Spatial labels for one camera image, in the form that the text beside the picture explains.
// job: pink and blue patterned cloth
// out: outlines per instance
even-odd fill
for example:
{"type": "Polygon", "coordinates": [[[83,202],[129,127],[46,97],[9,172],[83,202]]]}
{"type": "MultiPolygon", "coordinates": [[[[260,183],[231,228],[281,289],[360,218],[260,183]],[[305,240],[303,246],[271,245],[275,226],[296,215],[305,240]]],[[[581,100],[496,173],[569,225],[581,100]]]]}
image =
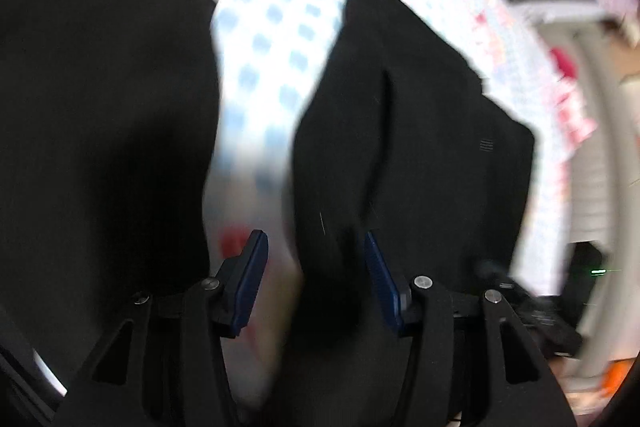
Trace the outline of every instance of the pink and blue patterned cloth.
{"type": "MultiPolygon", "coordinates": [[[[289,154],[340,30],[344,1],[218,0],[212,20],[222,90],[204,198],[213,269],[233,253],[224,246],[233,243],[230,235],[260,228],[270,239],[250,327],[225,346],[234,394],[247,403],[260,402],[268,387],[300,287],[286,205],[289,154]]],[[[402,1],[466,57],[488,97],[533,131],[530,197],[511,272],[536,293],[557,293],[573,149],[559,126],[560,76],[548,50],[504,0],[402,1]]]]}

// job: black fabric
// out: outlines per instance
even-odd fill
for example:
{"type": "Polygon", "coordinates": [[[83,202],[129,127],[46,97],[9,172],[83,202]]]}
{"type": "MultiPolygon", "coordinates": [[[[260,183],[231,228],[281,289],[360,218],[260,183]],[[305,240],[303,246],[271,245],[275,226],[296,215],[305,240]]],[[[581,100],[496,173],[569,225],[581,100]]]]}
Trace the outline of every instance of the black fabric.
{"type": "Polygon", "coordinates": [[[68,383],[134,292],[209,270],[211,0],[0,0],[0,301],[68,383]]]}
{"type": "Polygon", "coordinates": [[[593,276],[592,270],[601,269],[606,258],[607,256],[591,243],[576,243],[574,246],[562,293],[556,299],[560,316],[573,328],[578,327],[598,280],[593,276]]]}
{"type": "Polygon", "coordinates": [[[534,140],[482,95],[463,58],[399,0],[347,0],[296,133],[296,246],[305,276],[274,425],[384,425],[408,341],[385,330],[360,253],[378,229],[408,279],[478,291],[474,260],[508,266],[534,140]]]}

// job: bolt head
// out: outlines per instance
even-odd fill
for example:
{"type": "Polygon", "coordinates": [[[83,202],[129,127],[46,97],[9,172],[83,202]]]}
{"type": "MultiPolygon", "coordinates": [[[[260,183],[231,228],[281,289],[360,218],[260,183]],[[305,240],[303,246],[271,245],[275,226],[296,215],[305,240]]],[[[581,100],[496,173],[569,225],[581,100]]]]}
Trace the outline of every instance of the bolt head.
{"type": "Polygon", "coordinates": [[[149,300],[149,294],[144,292],[138,292],[133,296],[133,303],[140,305],[149,300]]]}
{"type": "Polygon", "coordinates": [[[431,288],[431,285],[433,285],[433,281],[426,275],[418,275],[418,277],[414,279],[414,284],[418,286],[418,288],[427,290],[428,288],[431,288]]]}
{"type": "Polygon", "coordinates": [[[493,304],[497,304],[502,300],[502,294],[498,290],[487,290],[484,292],[484,298],[493,304]]]}
{"type": "Polygon", "coordinates": [[[205,290],[215,290],[220,286],[220,281],[215,277],[207,277],[202,281],[202,288],[205,290]]]}

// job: black garment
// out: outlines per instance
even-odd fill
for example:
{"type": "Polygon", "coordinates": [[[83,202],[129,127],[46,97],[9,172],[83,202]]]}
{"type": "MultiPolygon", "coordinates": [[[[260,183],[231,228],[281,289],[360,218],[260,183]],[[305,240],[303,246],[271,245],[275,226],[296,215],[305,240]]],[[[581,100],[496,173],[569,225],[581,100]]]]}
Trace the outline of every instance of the black garment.
{"type": "Polygon", "coordinates": [[[360,427],[389,419],[408,341],[385,330],[370,295],[363,232],[378,229],[408,280],[428,275],[478,291],[474,260],[510,263],[533,144],[407,6],[347,0],[294,142],[305,286],[268,421],[360,427]]]}
{"type": "Polygon", "coordinates": [[[0,300],[68,383],[134,292],[209,270],[211,0],[0,0],[0,300]]]}

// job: red object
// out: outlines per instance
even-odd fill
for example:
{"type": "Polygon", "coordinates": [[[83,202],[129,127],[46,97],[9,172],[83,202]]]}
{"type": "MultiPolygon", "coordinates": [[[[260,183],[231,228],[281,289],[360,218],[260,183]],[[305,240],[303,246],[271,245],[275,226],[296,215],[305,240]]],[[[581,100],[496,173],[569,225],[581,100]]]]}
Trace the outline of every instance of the red object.
{"type": "Polygon", "coordinates": [[[568,76],[569,78],[578,78],[578,68],[575,66],[574,61],[562,48],[551,48],[551,54],[556,60],[558,70],[568,76]]]}
{"type": "Polygon", "coordinates": [[[251,235],[249,227],[226,227],[220,233],[220,252],[223,259],[235,257],[242,253],[246,240],[251,235]]]}

